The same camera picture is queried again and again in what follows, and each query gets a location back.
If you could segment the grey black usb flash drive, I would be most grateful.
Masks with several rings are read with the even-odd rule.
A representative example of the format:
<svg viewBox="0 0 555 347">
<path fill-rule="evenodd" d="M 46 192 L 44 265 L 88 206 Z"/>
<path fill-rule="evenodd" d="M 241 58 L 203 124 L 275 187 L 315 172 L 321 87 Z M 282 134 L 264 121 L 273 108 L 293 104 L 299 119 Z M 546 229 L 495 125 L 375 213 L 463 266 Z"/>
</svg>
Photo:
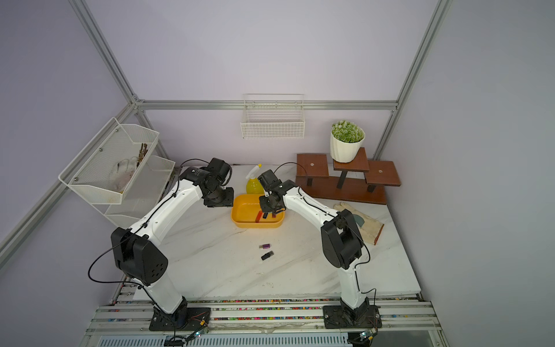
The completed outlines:
<svg viewBox="0 0 555 347">
<path fill-rule="evenodd" d="M 261 260 L 262 261 L 267 260 L 270 257 L 272 257 L 273 255 L 274 255 L 274 251 L 269 251 L 269 252 L 263 254 L 263 256 L 261 256 Z"/>
</svg>

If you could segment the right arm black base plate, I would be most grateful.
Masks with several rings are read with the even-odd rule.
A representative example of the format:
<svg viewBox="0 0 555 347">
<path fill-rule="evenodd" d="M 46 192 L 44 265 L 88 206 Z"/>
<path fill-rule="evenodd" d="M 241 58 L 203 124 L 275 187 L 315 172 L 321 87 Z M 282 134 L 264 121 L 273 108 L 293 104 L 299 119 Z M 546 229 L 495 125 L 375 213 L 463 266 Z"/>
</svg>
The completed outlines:
<svg viewBox="0 0 555 347">
<path fill-rule="evenodd" d="M 355 310 L 341 305 L 324 306 L 322 311 L 327 329 L 382 328 L 381 314 L 376 305 L 363 305 Z"/>
</svg>

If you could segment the yellow plastic storage box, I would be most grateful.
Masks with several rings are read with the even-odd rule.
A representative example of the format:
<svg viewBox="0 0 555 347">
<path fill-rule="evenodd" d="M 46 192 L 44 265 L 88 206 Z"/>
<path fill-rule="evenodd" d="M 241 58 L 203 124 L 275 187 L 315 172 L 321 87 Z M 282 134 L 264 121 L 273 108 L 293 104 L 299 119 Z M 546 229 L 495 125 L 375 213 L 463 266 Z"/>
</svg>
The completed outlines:
<svg viewBox="0 0 555 347">
<path fill-rule="evenodd" d="M 231 211 L 231 220 L 239 228 L 278 228 L 285 220 L 285 213 L 262 217 L 259 223 L 255 222 L 260 209 L 259 195 L 239 195 L 234 200 Z"/>
</svg>

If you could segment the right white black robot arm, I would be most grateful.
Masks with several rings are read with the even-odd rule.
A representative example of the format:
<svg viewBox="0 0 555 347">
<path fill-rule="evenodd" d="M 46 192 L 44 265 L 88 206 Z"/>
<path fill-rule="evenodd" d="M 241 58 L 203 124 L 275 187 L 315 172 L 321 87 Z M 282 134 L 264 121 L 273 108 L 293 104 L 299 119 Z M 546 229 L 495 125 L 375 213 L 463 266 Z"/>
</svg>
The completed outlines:
<svg viewBox="0 0 555 347">
<path fill-rule="evenodd" d="M 295 182 L 281 181 L 272 170 L 260 174 L 257 181 L 264 189 L 264 195 L 260 197 L 263 213 L 277 215 L 291 210 L 320 232 L 323 255 L 338 269 L 341 286 L 339 310 L 343 319 L 354 323 L 374 318 L 374 305 L 361 290 L 357 273 L 357 267 L 369 262 L 361 259 L 368 247 L 352 212 L 323 205 Z"/>
</svg>

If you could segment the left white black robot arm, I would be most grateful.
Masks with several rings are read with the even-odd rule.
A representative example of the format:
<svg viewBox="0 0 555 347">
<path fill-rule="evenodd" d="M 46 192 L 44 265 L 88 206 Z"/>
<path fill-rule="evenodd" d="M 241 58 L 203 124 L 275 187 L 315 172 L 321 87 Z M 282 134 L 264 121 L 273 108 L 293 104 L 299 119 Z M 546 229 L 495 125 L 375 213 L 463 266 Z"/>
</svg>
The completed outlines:
<svg viewBox="0 0 555 347">
<path fill-rule="evenodd" d="M 183 328 L 194 318 L 187 313 L 187 301 L 167 274 L 169 260 L 160 250 L 162 241 L 179 219 L 199 201 L 208 208 L 230 208 L 234 189 L 227 184 L 233 169 L 213 158 L 203 167 L 183 170 L 170 192 L 147 215 L 129 228 L 111 234 L 116 267 L 137 283 L 155 305 L 155 318 L 174 328 Z"/>
</svg>

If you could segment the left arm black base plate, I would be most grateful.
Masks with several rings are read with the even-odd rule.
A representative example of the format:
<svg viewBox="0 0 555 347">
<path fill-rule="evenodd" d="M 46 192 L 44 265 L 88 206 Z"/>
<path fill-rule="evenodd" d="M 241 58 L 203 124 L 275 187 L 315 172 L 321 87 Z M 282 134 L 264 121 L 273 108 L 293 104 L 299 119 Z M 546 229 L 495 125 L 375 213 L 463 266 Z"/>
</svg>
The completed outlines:
<svg viewBox="0 0 555 347">
<path fill-rule="evenodd" d="M 154 307 L 149 331 L 199 331 L 210 321 L 209 307 L 188 307 L 167 314 Z"/>
</svg>

